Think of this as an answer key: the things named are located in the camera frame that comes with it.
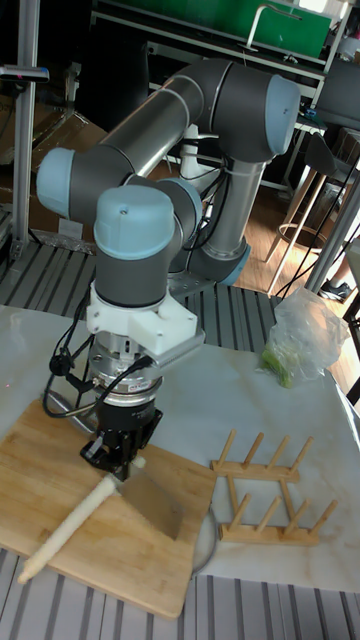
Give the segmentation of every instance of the metal grating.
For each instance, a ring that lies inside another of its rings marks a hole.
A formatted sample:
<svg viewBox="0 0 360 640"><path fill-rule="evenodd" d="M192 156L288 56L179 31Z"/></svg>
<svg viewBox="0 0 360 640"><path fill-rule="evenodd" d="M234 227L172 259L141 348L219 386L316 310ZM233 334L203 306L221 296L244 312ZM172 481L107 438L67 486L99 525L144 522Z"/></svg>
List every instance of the metal grating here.
<svg viewBox="0 0 360 640"><path fill-rule="evenodd" d="M94 270L93 256L30 243L0 277L0 304L72 317ZM258 353L278 303L223 285L178 299L208 344ZM182 615L168 622L48 569L21 586L19 571L19 557L0 550L1 640L360 639L353 593L198 576Z"/></svg>

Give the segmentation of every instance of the metal frame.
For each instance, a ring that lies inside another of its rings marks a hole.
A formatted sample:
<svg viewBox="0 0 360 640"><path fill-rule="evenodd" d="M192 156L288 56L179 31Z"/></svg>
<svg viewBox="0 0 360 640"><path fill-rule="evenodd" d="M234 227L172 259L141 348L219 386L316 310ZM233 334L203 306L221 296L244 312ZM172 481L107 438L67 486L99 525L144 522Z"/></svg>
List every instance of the metal frame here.
<svg viewBox="0 0 360 640"><path fill-rule="evenodd" d="M20 0L18 65L37 63L40 0ZM28 243L30 165L34 126L35 83L29 82L16 102L11 256L20 258Z"/></svg>
<svg viewBox="0 0 360 640"><path fill-rule="evenodd" d="M337 257L351 224L359 211L360 172L351 188L350 194L341 208L334 227L325 242L319 258L306 282L305 288L318 293L333 261Z"/></svg>

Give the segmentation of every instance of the plastic bag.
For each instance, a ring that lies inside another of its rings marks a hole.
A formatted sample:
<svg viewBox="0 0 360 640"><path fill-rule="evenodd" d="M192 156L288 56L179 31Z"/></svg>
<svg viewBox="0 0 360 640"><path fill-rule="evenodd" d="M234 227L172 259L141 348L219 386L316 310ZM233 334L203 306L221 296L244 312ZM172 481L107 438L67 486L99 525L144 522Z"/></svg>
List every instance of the plastic bag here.
<svg viewBox="0 0 360 640"><path fill-rule="evenodd" d="M280 302L275 317L261 367L274 371L283 387L315 380L338 360L348 326L319 296L300 287Z"/></svg>

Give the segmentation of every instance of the robotic arm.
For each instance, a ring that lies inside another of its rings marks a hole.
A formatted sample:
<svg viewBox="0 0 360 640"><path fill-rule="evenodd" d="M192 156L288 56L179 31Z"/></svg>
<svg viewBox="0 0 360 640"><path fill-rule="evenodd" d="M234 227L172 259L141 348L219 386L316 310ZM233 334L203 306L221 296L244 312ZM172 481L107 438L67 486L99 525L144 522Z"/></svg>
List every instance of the robotic arm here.
<svg viewBox="0 0 360 640"><path fill-rule="evenodd" d="M198 234L200 197L184 180L154 183L146 176L189 125L219 136L226 176L191 266L232 283L261 175L289 145L299 98L297 86L280 76L206 60L170 78L90 151L57 148L43 160L42 204L94 225L96 280L87 326L95 336L89 360L98 429L82 451L91 464L121 467L126 476L161 418L154 402L163 368L204 339L196 316L167 291L169 270L185 268L183 247Z"/></svg>

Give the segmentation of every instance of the white marble table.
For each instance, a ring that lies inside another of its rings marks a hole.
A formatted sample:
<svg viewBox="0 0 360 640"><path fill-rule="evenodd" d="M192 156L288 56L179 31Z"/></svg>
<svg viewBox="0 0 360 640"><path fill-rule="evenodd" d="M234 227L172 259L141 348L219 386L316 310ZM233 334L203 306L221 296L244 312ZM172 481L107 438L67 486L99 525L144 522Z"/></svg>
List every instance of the white marble table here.
<svg viewBox="0 0 360 640"><path fill-rule="evenodd" d="M0 307L0 434L43 390L54 344L68 326L68 319L49 313ZM85 335L81 324L77 340ZM288 433L291 442L281 461L289 465L313 435L315 443L300 467L302 479L290 488L295 509L305 497L312 498L301 521L311 526L332 499L339 506L322 529L318 547L220 543L205 571L219 577L359 591L360 465L353 414L330 375L286 390L256 367L255 354L212 346L173 365L158 394L164 418L152 442L207 465L219 456L232 427L238 430L229 456L234 460L243 459L263 431L265 438L254 461L266 463ZM60 382L57 388L70 397L65 385ZM253 524L279 488L277 483L238 481L237 491L239 499L246 491L253 494L244 518ZM220 521L230 520L223 479L218 480L213 505ZM281 506L271 523L286 521ZM209 535L205 524L200 552Z"/></svg>

